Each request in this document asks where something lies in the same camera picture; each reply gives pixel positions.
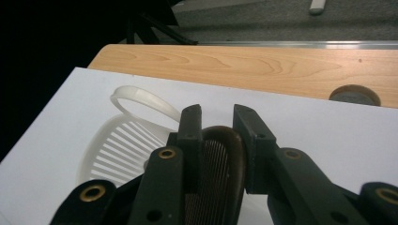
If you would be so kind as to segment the white metal stand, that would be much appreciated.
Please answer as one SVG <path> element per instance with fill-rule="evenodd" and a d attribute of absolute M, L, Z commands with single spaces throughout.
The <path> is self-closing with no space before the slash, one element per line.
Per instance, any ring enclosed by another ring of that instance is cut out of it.
<path fill-rule="evenodd" d="M 326 0 L 312 0 L 309 13 L 313 16 L 321 15 L 325 9 Z"/>

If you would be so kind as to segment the black tripod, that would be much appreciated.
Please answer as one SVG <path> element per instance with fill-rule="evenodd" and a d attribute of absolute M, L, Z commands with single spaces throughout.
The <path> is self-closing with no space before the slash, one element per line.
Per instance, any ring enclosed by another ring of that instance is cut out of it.
<path fill-rule="evenodd" d="M 197 45 L 195 40 L 183 37 L 177 31 L 173 30 L 166 24 L 154 19 L 153 17 L 145 14 L 138 13 L 128 18 L 127 22 L 127 37 L 128 44 L 135 43 L 135 37 L 138 37 L 144 44 L 158 45 L 161 43 L 159 38 L 154 32 L 157 29 L 167 37 L 173 39 L 182 45 Z"/>

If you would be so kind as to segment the aluminium floor rail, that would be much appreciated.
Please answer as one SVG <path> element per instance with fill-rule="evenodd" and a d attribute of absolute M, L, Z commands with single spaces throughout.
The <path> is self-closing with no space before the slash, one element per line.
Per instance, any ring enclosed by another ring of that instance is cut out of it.
<path fill-rule="evenodd" d="M 208 41 L 204 46 L 275 47 L 338 50 L 398 50 L 398 40 Z"/>

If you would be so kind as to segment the white foam board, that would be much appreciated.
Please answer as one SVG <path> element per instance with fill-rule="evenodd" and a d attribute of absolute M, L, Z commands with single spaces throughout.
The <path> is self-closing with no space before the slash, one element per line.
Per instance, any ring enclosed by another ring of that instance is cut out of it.
<path fill-rule="evenodd" d="M 335 184 L 398 186 L 398 110 L 76 68 L 0 162 L 0 225 L 49 225 L 77 184 L 85 148 L 119 113 L 110 96 L 143 88 L 182 110 L 198 104 L 204 127 L 232 124 L 233 107 L 257 111 L 281 147 L 308 154 Z"/>

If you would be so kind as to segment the white plastic basket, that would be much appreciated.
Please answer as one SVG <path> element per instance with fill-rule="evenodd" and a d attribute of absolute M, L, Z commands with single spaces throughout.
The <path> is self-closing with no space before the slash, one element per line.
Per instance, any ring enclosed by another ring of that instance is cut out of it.
<path fill-rule="evenodd" d="M 120 187 L 145 171 L 150 154 L 166 145 L 173 131 L 133 114 L 121 102 L 141 104 L 174 121 L 181 113 L 160 97 L 136 86 L 116 88 L 110 96 L 120 114 L 106 121 L 84 152 L 77 183 L 104 179 Z"/>

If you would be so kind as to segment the wooden table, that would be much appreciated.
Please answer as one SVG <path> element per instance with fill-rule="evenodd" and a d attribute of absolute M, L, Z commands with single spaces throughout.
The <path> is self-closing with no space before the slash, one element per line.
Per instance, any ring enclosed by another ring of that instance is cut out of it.
<path fill-rule="evenodd" d="M 383 107 L 398 109 L 398 50 L 110 44 L 89 66 L 322 99 L 358 84 L 373 90 Z"/>

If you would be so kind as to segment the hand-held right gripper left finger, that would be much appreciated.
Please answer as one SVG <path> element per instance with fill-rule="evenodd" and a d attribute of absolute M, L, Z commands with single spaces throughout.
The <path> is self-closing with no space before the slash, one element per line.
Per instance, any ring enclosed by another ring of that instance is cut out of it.
<path fill-rule="evenodd" d="M 202 144 L 202 109 L 181 113 L 178 131 L 153 151 L 132 204 L 128 225 L 183 225 L 185 194 L 197 189 Z"/>

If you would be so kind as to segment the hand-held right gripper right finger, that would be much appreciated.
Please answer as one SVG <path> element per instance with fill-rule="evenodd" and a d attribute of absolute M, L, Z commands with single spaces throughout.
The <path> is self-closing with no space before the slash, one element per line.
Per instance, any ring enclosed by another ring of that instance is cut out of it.
<path fill-rule="evenodd" d="M 233 128 L 246 145 L 246 191 L 268 196 L 275 225 L 369 225 L 307 154 L 277 144 L 255 110 L 235 105 Z"/>

